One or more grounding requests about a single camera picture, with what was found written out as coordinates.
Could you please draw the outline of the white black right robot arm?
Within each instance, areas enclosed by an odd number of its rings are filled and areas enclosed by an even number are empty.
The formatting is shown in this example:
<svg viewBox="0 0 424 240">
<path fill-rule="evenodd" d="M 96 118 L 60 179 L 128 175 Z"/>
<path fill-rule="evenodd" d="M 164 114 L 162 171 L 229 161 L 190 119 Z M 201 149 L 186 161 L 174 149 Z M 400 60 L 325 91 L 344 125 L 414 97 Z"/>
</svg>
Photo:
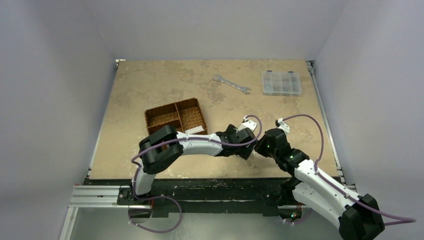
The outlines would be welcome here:
<svg viewBox="0 0 424 240">
<path fill-rule="evenodd" d="M 292 148 L 282 129 L 267 130 L 254 150 L 274 159 L 291 175 L 280 185 L 279 206 L 295 201 L 309 206 L 331 222 L 344 240 L 373 240 L 385 230 L 375 198 L 345 188 L 319 168 L 299 149 Z"/>
</svg>

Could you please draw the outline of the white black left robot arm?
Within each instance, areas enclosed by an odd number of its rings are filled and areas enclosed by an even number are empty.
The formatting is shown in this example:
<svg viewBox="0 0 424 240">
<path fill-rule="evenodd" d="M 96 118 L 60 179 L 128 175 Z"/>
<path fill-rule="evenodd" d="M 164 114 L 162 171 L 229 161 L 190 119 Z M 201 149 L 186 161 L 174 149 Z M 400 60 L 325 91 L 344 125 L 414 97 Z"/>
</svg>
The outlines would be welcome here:
<svg viewBox="0 0 424 240">
<path fill-rule="evenodd" d="M 257 143 L 254 134 L 257 126 L 254 121 L 244 122 L 239 127 L 229 124 L 225 131 L 209 135 L 180 132 L 172 125 L 162 127 L 139 142 L 137 158 L 141 162 L 135 158 L 131 161 L 137 170 L 131 181 L 130 199 L 138 205 L 146 203 L 156 175 L 181 156 L 238 156 L 248 159 Z"/>
</svg>

